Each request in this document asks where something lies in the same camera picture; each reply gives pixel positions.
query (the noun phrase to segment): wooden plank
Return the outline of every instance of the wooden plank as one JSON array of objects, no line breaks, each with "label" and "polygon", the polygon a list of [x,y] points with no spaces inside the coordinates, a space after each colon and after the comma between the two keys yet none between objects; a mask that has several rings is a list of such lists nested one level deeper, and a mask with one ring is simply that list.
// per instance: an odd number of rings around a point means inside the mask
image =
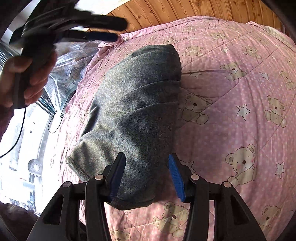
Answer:
[{"label": "wooden plank", "polygon": [[125,34],[125,33],[127,33],[125,30],[119,32],[119,31],[102,29],[102,28],[89,28],[89,31],[94,31],[94,32],[109,32],[109,33],[115,33],[115,34]]},{"label": "wooden plank", "polygon": [[210,2],[215,17],[233,21],[228,0],[210,0]]},{"label": "wooden plank", "polygon": [[210,0],[190,0],[190,3],[196,16],[215,16]]},{"label": "wooden plank", "polygon": [[279,20],[278,16],[273,12],[272,13],[274,19],[274,28],[278,31],[281,31],[281,21]]},{"label": "wooden plank", "polygon": [[274,20],[272,17],[272,11],[263,2],[259,1],[259,4],[262,10],[263,25],[273,27]]},{"label": "wooden plank", "polygon": [[126,3],[126,6],[142,28],[160,24],[145,0],[131,0]]},{"label": "wooden plank", "polygon": [[246,7],[249,13],[249,20],[263,24],[259,0],[246,0]]},{"label": "wooden plank", "polygon": [[229,0],[229,5],[234,21],[239,23],[249,22],[248,10],[245,0]]},{"label": "wooden plank", "polygon": [[131,11],[127,8],[125,4],[114,9],[111,13],[116,17],[122,17],[127,19],[128,21],[128,26],[126,28],[127,32],[133,32],[133,31],[142,29],[138,20],[135,18],[135,16],[131,13]]},{"label": "wooden plank", "polygon": [[189,0],[168,0],[178,19],[195,16]]},{"label": "wooden plank", "polygon": [[145,2],[151,8],[161,24],[177,20],[177,17],[167,0],[145,0]]}]

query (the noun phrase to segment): teddy bear print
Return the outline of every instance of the teddy bear print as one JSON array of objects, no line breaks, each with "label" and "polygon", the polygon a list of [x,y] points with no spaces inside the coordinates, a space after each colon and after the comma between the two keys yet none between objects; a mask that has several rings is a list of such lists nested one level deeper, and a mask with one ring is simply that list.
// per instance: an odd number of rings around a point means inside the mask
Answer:
[{"label": "teddy bear print", "polygon": [[290,79],[289,75],[285,71],[281,71],[279,75],[284,79],[285,86],[288,90],[296,88],[294,82]]},{"label": "teddy bear print", "polygon": [[265,236],[271,230],[270,224],[276,217],[279,216],[280,212],[281,209],[277,206],[267,205],[264,207],[262,211],[262,216],[259,218],[259,220],[257,220],[257,222]]},{"label": "teddy bear print", "polygon": [[84,112],[83,112],[83,117],[80,118],[80,120],[79,120],[79,123],[80,123],[80,124],[82,124],[82,125],[85,124],[84,121],[87,120],[87,118],[88,118],[88,114],[89,114],[89,111],[88,111],[88,110],[84,110]]},{"label": "teddy bear print", "polygon": [[130,40],[130,38],[129,38],[129,36],[124,36],[124,37],[123,37],[123,40],[124,40],[124,41],[128,41],[128,40]]},{"label": "teddy bear print", "polygon": [[184,236],[184,230],[180,229],[187,222],[189,211],[187,208],[175,205],[173,202],[167,202],[164,205],[162,219],[153,218],[153,224],[161,232],[172,234],[175,238]]},{"label": "teddy bear print", "polygon": [[278,40],[282,41],[283,43],[286,43],[285,39],[284,39],[282,36],[280,36],[278,33],[276,33],[275,31],[271,30],[271,34],[272,34],[275,38],[277,38]]},{"label": "teddy bear print", "polygon": [[295,69],[295,65],[292,63],[292,61],[289,60],[288,58],[285,58],[285,59],[286,59],[286,61],[287,61],[287,64],[290,65],[290,67],[291,67],[292,69]]},{"label": "teddy bear print", "polygon": [[250,55],[250,56],[252,56],[252,57],[256,57],[256,58],[261,59],[261,56],[257,54],[257,52],[258,52],[257,49],[254,49],[254,48],[251,47],[251,46],[243,46],[243,48],[244,48],[244,49],[242,50],[242,52],[243,52],[244,54],[248,54],[248,55]]},{"label": "teddy bear print", "polygon": [[195,30],[196,30],[196,28],[193,26],[187,26],[184,28],[184,32],[190,32],[190,31],[195,31]]},{"label": "teddy bear print", "polygon": [[226,78],[230,81],[238,80],[241,77],[246,77],[247,73],[245,71],[242,71],[239,68],[239,64],[235,61],[232,61],[230,64],[225,64],[220,66],[221,69],[226,69],[229,73],[226,75]]},{"label": "teddy bear print", "polygon": [[267,96],[267,101],[269,102],[269,109],[264,112],[266,120],[272,121],[278,126],[286,127],[287,121],[283,118],[283,111],[286,107],[278,99]]},{"label": "teddy bear print", "polygon": [[227,39],[227,37],[223,33],[212,33],[210,34],[214,40],[218,39]]},{"label": "teddy bear print", "polygon": [[131,235],[128,232],[122,232],[113,229],[110,229],[110,234],[114,236],[115,241],[127,241],[131,238]]},{"label": "teddy bear print", "polygon": [[175,39],[173,37],[169,37],[165,41],[163,41],[163,44],[174,44]]},{"label": "teddy bear print", "polygon": [[259,36],[255,36],[255,39],[256,39],[258,42],[260,42],[260,43],[262,43],[262,44],[264,44],[264,45],[267,44],[267,42],[266,42],[263,38],[261,38],[261,37],[259,37]]},{"label": "teddy bear print", "polygon": [[205,124],[209,117],[208,115],[202,114],[202,112],[213,102],[210,99],[191,93],[185,95],[185,100],[185,108],[177,109],[177,119],[183,119],[188,122],[196,122],[200,125]]},{"label": "teddy bear print", "polygon": [[182,53],[182,56],[197,56],[197,57],[201,57],[203,56],[203,53],[201,53],[200,51],[203,50],[204,48],[202,47],[198,47],[198,46],[189,46],[186,48],[185,52]]},{"label": "teddy bear print", "polygon": [[234,187],[244,185],[250,181],[255,181],[257,175],[257,168],[255,163],[255,146],[253,144],[248,147],[241,147],[234,153],[226,156],[225,161],[233,166],[236,175],[227,179]]},{"label": "teddy bear print", "polygon": [[228,28],[228,29],[230,29],[230,30],[234,30],[234,31],[238,31],[239,29],[237,28],[237,27],[235,27],[235,26],[230,26],[230,25],[228,25],[228,26],[225,26],[226,28]]},{"label": "teddy bear print", "polygon": [[155,37],[154,35],[152,35],[152,36],[150,36],[150,37],[148,38],[148,41],[149,41],[149,42],[154,41],[154,40],[156,40],[156,37]]}]

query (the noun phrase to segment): finger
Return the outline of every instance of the finger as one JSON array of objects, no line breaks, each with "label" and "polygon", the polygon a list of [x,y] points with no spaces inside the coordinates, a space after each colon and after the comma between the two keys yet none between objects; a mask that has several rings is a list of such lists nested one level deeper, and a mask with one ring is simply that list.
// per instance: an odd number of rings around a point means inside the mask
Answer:
[{"label": "finger", "polygon": [[36,95],[39,91],[41,91],[43,89],[43,87],[46,85],[46,83],[47,83],[47,78],[45,80],[37,83],[36,85],[27,88],[24,91],[24,98],[25,99],[32,98],[34,95]]},{"label": "finger", "polygon": [[35,103],[42,95],[43,90],[39,91],[37,94],[35,94],[32,98],[25,100],[25,104],[28,106],[30,104]]},{"label": "finger", "polygon": [[32,59],[30,58],[16,56],[8,59],[5,62],[3,66],[3,72],[22,73],[30,66],[31,63]]},{"label": "finger", "polygon": [[3,66],[0,77],[0,94],[6,95],[14,85],[15,73],[25,71],[32,63],[31,59],[17,56],[10,58]]},{"label": "finger", "polygon": [[13,105],[12,101],[12,95],[7,94],[0,98],[1,105],[3,105],[6,108],[10,108]]},{"label": "finger", "polygon": [[56,52],[53,52],[49,60],[47,61],[47,63],[31,76],[30,84],[36,85],[38,82],[46,79],[49,76],[50,72],[52,71],[52,68],[55,66],[56,61],[57,61],[57,54]]}]

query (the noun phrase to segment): gray fabric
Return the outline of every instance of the gray fabric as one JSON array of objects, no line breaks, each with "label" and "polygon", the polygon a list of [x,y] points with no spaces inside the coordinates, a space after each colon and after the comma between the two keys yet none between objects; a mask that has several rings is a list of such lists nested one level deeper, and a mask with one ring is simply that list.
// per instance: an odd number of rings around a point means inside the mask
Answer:
[{"label": "gray fabric", "polygon": [[127,210],[153,202],[172,149],[180,79],[173,45],[151,45],[115,65],[100,84],[67,162],[88,181],[123,152],[126,168],[113,207]]}]

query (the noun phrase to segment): pink comforter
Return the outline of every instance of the pink comforter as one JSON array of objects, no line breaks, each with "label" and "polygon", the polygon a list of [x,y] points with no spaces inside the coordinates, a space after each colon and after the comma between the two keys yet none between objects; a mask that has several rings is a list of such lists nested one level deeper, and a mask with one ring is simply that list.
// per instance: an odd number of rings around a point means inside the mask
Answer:
[{"label": "pink comforter", "polygon": [[[60,184],[79,182],[65,157],[80,137],[104,74],[152,44],[173,44],[182,64],[173,150],[208,182],[230,181],[267,240],[275,240],[296,209],[296,53],[287,36],[254,22],[190,17],[101,43],[67,107],[52,176],[59,175]],[[176,197],[168,172],[163,178],[167,182],[159,187],[159,201],[147,208],[119,211],[105,205],[114,240],[183,239],[189,205]],[[84,214],[82,202],[82,221]],[[213,221],[211,202],[208,240]]]}]

